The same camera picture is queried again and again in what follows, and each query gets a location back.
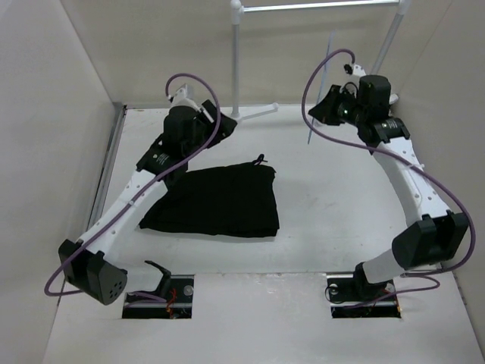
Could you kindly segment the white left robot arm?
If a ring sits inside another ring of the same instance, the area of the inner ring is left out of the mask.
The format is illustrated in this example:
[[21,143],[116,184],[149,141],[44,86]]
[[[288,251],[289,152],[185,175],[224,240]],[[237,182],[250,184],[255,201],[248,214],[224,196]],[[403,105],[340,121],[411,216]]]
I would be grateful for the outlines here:
[[197,151],[228,138],[236,120],[206,100],[197,105],[186,97],[172,102],[161,134],[136,163],[127,185],[104,215],[76,241],[58,249],[66,281],[104,306],[125,290],[142,291],[153,302],[167,299],[170,283],[161,269],[132,269],[118,260],[118,248],[142,217],[187,171]]

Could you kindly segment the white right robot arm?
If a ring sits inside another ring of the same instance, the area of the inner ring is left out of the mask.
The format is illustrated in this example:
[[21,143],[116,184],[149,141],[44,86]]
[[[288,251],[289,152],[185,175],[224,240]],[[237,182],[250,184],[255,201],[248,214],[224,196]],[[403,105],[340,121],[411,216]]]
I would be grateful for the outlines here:
[[401,275],[414,277],[415,268],[455,257],[473,230],[464,208],[453,212],[437,195],[443,185],[418,162],[405,123],[390,114],[391,85],[380,75],[359,79],[356,91],[332,85],[326,96],[304,116],[322,124],[356,128],[357,148],[374,157],[390,181],[405,215],[405,230],[379,256],[356,265],[350,286],[357,301],[377,300],[386,284]]

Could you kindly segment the black trousers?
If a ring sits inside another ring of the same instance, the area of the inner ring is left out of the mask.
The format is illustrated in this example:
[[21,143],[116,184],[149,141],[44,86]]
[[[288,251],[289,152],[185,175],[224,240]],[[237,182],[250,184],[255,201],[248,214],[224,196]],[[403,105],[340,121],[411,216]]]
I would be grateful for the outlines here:
[[275,237],[280,229],[273,183],[264,154],[251,162],[185,173],[139,223],[164,233]]

